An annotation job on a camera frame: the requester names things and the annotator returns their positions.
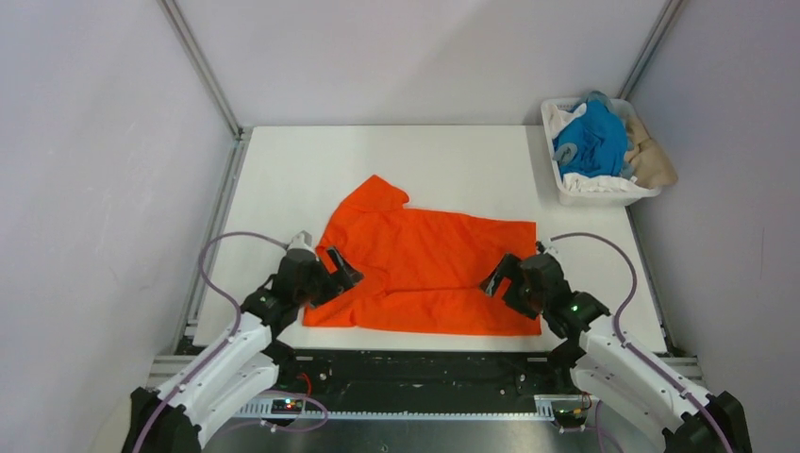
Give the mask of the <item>orange t shirt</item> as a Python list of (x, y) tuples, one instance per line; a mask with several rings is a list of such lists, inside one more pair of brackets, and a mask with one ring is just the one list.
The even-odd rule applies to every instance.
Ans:
[(356, 287), (318, 308), (306, 327), (474, 336), (539, 336), (541, 323), (479, 288), (507, 254), (535, 253), (529, 221), (474, 217), (409, 206), (406, 192), (371, 176), (334, 210), (316, 250), (336, 248), (362, 273)]

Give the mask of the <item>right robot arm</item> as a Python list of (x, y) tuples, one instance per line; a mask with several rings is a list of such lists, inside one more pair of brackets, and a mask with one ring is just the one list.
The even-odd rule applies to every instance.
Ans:
[(597, 298), (570, 287), (554, 256), (506, 254), (480, 288), (526, 317), (541, 317), (562, 340), (548, 355), (555, 391), (596, 396), (663, 452), (751, 451), (735, 396), (712, 394), (645, 350)]

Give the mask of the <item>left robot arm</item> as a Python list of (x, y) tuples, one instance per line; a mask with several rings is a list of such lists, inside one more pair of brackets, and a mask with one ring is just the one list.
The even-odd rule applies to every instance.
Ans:
[(233, 321), (212, 344), (156, 389), (131, 394), (122, 450), (200, 452), (255, 396), (290, 390), (298, 369), (280, 333), (301, 308), (318, 308), (362, 279), (334, 247), (323, 255), (305, 245), (289, 247), (276, 272), (235, 307)]

